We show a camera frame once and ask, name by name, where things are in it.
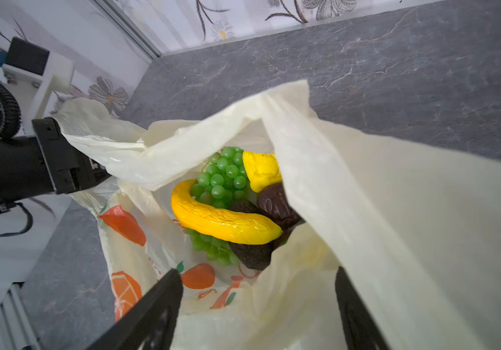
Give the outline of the cream printed plastic bag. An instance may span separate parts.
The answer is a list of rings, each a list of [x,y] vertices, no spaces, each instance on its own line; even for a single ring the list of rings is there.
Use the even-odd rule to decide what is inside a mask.
[[[501,349],[501,162],[324,121],[309,98],[300,80],[149,129],[65,102],[65,138],[110,174],[75,200],[92,213],[122,205],[147,239],[99,223],[109,272],[144,294],[200,264],[171,192],[237,146],[276,156],[304,223],[264,272],[215,267],[211,287],[185,288],[174,349],[344,349],[339,268],[390,348]]]

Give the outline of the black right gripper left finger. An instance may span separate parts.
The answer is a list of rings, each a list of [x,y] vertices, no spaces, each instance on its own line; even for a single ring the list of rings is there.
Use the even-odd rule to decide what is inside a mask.
[[[183,296],[181,275],[168,271],[141,301],[88,350],[158,349],[168,350]]]

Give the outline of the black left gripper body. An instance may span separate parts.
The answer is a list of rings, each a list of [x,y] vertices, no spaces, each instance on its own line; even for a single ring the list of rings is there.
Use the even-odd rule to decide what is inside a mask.
[[[54,118],[33,121],[33,137],[0,139],[0,212],[39,195],[89,190],[110,178],[73,147]]]

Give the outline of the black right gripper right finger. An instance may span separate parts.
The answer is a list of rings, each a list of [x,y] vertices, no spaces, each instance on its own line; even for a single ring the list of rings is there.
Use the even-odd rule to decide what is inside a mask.
[[[347,348],[389,350],[376,322],[342,267],[336,274],[335,290]]]

